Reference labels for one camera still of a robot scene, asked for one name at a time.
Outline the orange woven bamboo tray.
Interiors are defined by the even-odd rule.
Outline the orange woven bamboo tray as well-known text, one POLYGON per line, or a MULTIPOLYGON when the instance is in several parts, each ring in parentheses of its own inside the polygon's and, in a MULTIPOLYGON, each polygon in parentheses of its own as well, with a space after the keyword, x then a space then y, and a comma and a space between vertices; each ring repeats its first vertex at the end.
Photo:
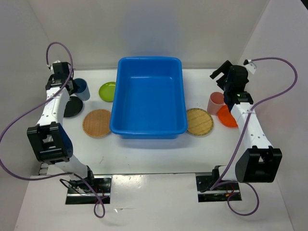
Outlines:
POLYGON ((105 109, 93 110, 83 119, 83 131, 90 137, 102 138, 111 132, 109 128, 110 119, 110 111, 105 109))

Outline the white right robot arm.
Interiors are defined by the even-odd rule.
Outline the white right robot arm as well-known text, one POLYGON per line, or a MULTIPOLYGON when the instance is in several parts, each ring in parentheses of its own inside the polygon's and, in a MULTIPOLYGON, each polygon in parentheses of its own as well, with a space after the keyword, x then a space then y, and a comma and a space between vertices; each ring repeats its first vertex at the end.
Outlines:
POLYGON ((282 160, 282 152, 267 139, 258 121, 251 95, 245 91, 248 70, 226 60, 210 77, 223 90, 224 102, 241 133, 236 148, 223 172, 211 177, 211 189, 222 189, 231 180, 239 183, 272 183, 282 160))

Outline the pink plastic cup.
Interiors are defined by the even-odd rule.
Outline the pink plastic cup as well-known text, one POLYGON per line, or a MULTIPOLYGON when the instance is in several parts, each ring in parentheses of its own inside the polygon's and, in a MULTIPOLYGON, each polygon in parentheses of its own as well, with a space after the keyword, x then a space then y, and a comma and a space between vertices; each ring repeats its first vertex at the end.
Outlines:
POLYGON ((207 105, 207 112, 215 115, 224 105, 224 95, 221 92, 211 93, 207 105))

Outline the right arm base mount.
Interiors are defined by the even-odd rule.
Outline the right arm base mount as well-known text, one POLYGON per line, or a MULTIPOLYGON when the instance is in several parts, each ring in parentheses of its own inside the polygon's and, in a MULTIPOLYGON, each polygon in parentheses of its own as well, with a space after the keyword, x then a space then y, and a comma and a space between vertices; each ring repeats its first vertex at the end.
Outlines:
POLYGON ((231 197, 230 201, 242 200, 238 183, 228 183, 217 186, 214 190, 210 190, 216 182, 211 172, 196 173, 195 179, 199 203, 225 202, 229 197, 231 197))

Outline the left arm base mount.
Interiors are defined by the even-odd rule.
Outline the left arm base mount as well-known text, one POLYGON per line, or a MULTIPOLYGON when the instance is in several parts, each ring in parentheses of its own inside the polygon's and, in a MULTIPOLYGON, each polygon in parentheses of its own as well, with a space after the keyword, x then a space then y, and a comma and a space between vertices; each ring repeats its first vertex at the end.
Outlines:
MULTIPOLYGON (((66 205, 85 205, 85 204, 95 204, 98 202, 95 194, 86 185, 79 186, 73 185, 72 181, 65 179, 59 180, 62 185, 67 188, 66 194, 66 205)), ((92 188, 97 193, 97 195, 102 199, 104 204, 110 204, 111 195, 111 175, 95 175, 93 180, 92 188)))

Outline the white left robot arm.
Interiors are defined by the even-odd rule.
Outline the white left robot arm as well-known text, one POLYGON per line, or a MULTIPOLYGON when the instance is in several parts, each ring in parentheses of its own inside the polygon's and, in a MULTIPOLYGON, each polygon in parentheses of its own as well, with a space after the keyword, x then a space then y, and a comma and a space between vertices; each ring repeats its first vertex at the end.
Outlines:
POLYGON ((89 166, 81 163, 73 154, 73 144, 63 128, 63 119, 75 117, 90 98, 87 82, 73 79, 71 64, 56 61, 45 86, 48 103, 34 127, 27 129, 27 137, 37 160, 56 166, 63 172, 71 172, 68 185, 77 192, 95 189, 96 180, 89 166))

